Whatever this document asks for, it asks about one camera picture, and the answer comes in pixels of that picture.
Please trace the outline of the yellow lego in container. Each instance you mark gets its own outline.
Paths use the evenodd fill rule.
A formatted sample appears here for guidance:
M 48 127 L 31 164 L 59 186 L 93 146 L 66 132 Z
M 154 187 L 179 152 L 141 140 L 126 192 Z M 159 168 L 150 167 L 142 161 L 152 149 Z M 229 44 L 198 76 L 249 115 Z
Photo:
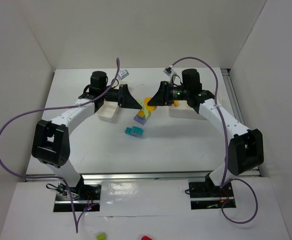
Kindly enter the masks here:
M 178 107 L 179 106 L 179 102 L 177 101 L 177 100 L 174 100 L 173 101 L 173 106 L 176 108 L 176 107 Z

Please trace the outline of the teal lego brick stack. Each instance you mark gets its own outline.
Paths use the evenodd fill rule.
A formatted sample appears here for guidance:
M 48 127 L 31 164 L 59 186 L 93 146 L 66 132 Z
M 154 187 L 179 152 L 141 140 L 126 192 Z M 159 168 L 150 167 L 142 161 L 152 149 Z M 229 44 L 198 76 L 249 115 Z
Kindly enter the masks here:
M 144 130 L 137 126 L 127 127 L 124 132 L 126 135 L 141 138 L 143 136 Z

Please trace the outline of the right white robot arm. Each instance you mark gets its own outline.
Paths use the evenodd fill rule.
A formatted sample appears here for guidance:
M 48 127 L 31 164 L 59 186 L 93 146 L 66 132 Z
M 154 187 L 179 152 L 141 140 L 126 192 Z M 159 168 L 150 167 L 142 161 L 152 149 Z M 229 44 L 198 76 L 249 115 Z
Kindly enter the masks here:
M 148 106 L 171 106 L 175 101 L 185 101 L 197 114 L 208 120 L 224 135 L 225 159 L 223 164 L 205 177 L 208 189 L 223 187 L 236 176 L 264 163 L 263 135 L 240 123 L 216 99 L 204 90 L 200 74 L 194 68 L 183 70 L 181 85 L 161 81 Z

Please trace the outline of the small white container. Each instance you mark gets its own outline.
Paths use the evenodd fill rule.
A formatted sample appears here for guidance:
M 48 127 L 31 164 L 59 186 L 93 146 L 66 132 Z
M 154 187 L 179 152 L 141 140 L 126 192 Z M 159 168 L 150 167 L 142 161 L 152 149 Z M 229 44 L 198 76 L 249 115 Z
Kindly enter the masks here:
M 119 106 L 116 102 L 105 101 L 96 114 L 102 121 L 113 122 L 115 120 L 118 108 Z

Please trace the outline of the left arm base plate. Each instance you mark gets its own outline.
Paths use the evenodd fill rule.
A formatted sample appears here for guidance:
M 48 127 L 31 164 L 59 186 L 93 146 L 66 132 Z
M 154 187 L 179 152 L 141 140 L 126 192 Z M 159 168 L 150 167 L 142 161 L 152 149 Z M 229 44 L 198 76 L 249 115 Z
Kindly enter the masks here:
M 47 189 L 55 190 L 54 200 L 54 213 L 67 213 L 72 212 L 70 194 L 66 187 L 62 184 L 55 186 L 48 183 Z M 99 212 L 100 211 L 100 199 L 101 199 L 101 184 L 89 185 L 88 190 L 85 190 L 83 194 L 78 195 L 72 192 L 72 199 L 75 212 L 83 212 L 85 209 L 87 212 Z

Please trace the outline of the aluminium rail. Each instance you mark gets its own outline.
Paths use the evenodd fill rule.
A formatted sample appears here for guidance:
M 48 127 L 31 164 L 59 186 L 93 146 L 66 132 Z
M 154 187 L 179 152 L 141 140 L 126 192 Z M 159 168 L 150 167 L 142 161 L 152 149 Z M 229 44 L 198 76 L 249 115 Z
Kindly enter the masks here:
M 240 108 L 239 100 L 235 92 L 235 87 L 233 85 L 232 79 L 230 77 L 229 69 L 221 69 L 221 75 L 225 87 L 226 93 L 221 93 L 222 104 L 224 108 L 230 112 L 231 115 L 237 119 L 241 124 L 245 124 L 242 111 Z
M 160 180 L 204 178 L 208 171 L 132 172 L 132 173 L 82 173 L 85 180 Z

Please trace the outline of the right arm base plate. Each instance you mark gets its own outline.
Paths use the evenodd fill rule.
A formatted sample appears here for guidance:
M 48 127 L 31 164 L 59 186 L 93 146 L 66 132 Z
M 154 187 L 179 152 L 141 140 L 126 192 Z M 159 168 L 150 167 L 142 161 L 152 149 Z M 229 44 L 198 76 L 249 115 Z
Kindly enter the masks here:
M 188 189 L 184 191 L 190 197 L 192 210 L 236 208 L 233 187 L 228 183 L 225 187 L 208 190 L 204 182 L 189 182 Z

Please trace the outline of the green lego foreground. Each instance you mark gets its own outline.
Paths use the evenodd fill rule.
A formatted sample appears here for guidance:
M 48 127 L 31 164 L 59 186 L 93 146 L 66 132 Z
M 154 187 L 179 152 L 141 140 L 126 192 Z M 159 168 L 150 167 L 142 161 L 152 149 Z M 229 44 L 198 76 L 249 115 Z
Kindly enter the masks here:
M 96 240 L 106 240 L 106 239 L 107 239 L 107 236 L 105 232 L 101 232 L 96 235 Z

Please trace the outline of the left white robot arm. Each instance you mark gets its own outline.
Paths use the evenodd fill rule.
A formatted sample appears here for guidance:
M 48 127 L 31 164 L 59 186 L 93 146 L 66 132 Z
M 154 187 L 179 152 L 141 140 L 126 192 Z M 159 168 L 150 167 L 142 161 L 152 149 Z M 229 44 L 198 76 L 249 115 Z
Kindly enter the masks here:
M 84 194 L 89 187 L 69 159 L 70 135 L 82 122 L 93 116 L 104 102 L 117 103 L 125 109 L 142 109 L 142 105 L 129 92 L 127 84 L 112 88 L 104 71 L 94 71 L 90 83 L 72 108 L 52 120 L 40 120 L 35 127 L 31 155 L 65 180 L 64 186 L 69 186 L 71 192 L 77 195 Z

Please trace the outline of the light green lego brick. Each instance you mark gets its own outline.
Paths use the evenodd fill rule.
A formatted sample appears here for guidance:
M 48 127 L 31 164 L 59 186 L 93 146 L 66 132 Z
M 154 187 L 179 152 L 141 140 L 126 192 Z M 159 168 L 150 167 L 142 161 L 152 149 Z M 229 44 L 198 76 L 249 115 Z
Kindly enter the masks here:
M 146 106 L 145 106 L 145 104 L 144 104 L 144 102 L 142 101 L 142 100 L 140 100 L 140 99 L 137 99 L 136 100 L 139 104 L 140 104 L 140 106 L 141 106 L 141 109 L 139 110 L 139 111 L 143 111 L 144 112 L 144 114 L 145 114 L 145 118 L 149 118 L 150 116 L 151 116 L 151 112 L 146 108 Z

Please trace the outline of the aluminium rail right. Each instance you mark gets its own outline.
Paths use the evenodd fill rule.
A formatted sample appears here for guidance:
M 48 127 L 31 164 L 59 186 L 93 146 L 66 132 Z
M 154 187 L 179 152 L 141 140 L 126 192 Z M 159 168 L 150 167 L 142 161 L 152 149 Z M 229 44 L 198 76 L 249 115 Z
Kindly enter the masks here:
M 237 119 L 241 124 L 245 124 L 242 111 L 240 108 L 239 100 L 235 92 L 235 87 L 233 85 L 232 79 L 230 77 L 229 69 L 221 69 L 221 75 L 225 87 L 226 93 L 221 93 L 222 104 L 224 108 L 230 112 L 231 115 Z

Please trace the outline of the red object foreground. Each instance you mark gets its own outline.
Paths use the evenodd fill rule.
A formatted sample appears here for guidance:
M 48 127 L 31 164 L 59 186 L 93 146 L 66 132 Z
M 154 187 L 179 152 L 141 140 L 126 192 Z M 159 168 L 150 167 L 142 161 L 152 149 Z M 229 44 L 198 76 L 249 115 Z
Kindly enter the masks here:
M 142 235 L 140 240 L 155 240 L 155 238 L 149 235 Z

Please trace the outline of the aluminium rail front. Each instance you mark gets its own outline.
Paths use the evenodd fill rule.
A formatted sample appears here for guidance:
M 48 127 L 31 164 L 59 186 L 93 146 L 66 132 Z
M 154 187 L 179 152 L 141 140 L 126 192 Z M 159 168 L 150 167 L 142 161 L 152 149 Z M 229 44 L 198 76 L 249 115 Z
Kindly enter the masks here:
M 85 180 L 160 180 L 204 178 L 208 171 L 132 172 L 132 173 L 82 173 Z

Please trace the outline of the large white divided container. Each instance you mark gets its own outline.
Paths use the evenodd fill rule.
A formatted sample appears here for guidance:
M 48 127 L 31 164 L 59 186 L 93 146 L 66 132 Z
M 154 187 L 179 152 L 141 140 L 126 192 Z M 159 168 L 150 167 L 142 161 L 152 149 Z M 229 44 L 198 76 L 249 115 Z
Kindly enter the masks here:
M 193 94 L 191 97 L 194 101 L 212 99 L 213 103 L 215 102 L 215 95 L 209 90 L 203 90 L 202 92 Z M 204 116 L 198 114 L 188 105 L 187 100 L 178 100 L 178 107 L 171 105 L 168 108 L 168 115 L 172 118 L 206 120 Z

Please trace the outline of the purple lego plate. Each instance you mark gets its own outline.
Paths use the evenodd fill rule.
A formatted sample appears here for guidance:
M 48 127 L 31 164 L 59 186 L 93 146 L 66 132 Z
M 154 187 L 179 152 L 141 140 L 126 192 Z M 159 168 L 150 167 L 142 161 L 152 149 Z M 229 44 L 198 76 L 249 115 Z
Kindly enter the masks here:
M 133 120 L 136 121 L 137 123 L 141 124 L 141 125 L 144 125 L 147 122 L 147 118 L 139 117 L 138 115 L 135 115 Z

